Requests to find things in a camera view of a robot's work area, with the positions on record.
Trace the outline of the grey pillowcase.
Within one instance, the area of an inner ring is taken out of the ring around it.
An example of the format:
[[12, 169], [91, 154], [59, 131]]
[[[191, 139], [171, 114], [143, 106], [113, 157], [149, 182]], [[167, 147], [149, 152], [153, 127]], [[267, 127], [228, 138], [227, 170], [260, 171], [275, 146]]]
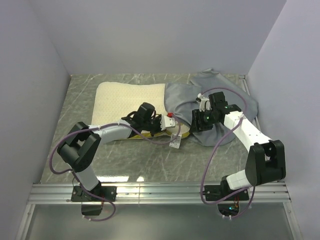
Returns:
[[250, 121], [258, 115], [258, 102], [221, 73], [212, 68], [193, 76], [190, 84], [167, 83], [164, 90], [164, 106], [169, 113], [174, 113], [181, 122], [192, 124], [192, 110], [198, 109], [196, 98], [199, 93], [212, 88], [222, 87], [225, 100], [230, 105], [237, 105], [245, 111], [244, 115]]

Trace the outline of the cream quilted pillow yellow edge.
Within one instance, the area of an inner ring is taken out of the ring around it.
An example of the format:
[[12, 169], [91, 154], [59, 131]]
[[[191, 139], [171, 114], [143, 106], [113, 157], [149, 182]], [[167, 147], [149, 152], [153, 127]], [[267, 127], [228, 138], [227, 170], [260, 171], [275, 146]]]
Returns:
[[96, 90], [91, 127], [115, 123], [147, 102], [157, 114], [166, 115], [164, 83], [133, 85], [119, 82], [103, 82]]

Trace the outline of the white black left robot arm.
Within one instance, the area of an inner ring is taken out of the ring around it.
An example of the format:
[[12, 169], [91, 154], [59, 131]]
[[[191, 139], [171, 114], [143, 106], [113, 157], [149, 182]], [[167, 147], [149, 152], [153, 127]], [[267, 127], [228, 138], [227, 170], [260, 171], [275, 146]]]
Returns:
[[102, 184], [92, 169], [92, 162], [99, 145], [129, 139], [143, 131], [153, 137], [167, 128], [167, 121], [167, 116], [156, 114], [155, 107], [144, 102], [137, 111], [117, 122], [102, 126], [78, 122], [58, 145], [57, 153], [71, 167], [75, 179], [84, 188], [84, 197], [96, 201], [102, 196]]

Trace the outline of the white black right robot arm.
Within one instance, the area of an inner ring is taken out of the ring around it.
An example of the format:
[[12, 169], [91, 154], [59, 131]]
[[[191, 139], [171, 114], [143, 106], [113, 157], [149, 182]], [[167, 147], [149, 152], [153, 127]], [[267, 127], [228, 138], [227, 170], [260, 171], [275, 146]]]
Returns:
[[191, 130], [200, 133], [222, 124], [241, 141], [248, 152], [245, 168], [225, 176], [220, 182], [220, 194], [233, 199], [239, 189], [280, 181], [286, 177], [285, 147], [256, 128], [236, 104], [228, 104], [222, 91], [205, 97], [198, 94], [199, 108], [192, 111]]

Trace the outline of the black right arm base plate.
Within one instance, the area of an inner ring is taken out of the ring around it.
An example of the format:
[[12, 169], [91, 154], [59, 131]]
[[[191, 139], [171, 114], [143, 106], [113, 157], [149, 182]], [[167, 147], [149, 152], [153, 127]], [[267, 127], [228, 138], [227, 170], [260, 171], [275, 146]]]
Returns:
[[[204, 186], [203, 195], [207, 202], [215, 202], [234, 192], [235, 190], [231, 190], [227, 186], [209, 184]], [[242, 190], [241, 192], [238, 192], [237, 194], [232, 195], [225, 199], [225, 201], [234, 201], [234, 200], [248, 201], [249, 200], [248, 191], [246, 189]]]

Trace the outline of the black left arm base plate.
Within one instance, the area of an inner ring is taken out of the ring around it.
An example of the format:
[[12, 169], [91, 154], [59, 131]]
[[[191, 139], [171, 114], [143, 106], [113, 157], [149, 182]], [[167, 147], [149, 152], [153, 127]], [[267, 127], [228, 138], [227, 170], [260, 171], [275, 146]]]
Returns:
[[[111, 202], [116, 200], [117, 187], [116, 186], [102, 186], [99, 197], [105, 198]], [[71, 202], [98, 202], [99, 198], [87, 194], [79, 185], [74, 186], [70, 198]]]

